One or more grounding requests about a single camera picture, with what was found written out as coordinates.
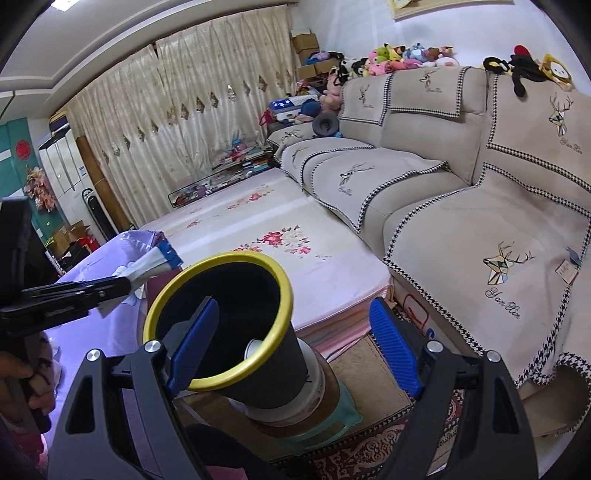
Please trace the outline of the person's left hand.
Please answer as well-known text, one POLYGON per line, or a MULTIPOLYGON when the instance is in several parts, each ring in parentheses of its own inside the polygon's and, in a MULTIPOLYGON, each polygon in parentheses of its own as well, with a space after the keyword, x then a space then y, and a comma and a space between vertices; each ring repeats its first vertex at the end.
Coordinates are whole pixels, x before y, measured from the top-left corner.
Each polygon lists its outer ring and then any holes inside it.
POLYGON ((25 346, 26 360, 1 352, 1 415, 12 423, 21 421, 24 404, 43 416, 50 414, 61 377, 61 366, 45 333, 30 337, 25 346))

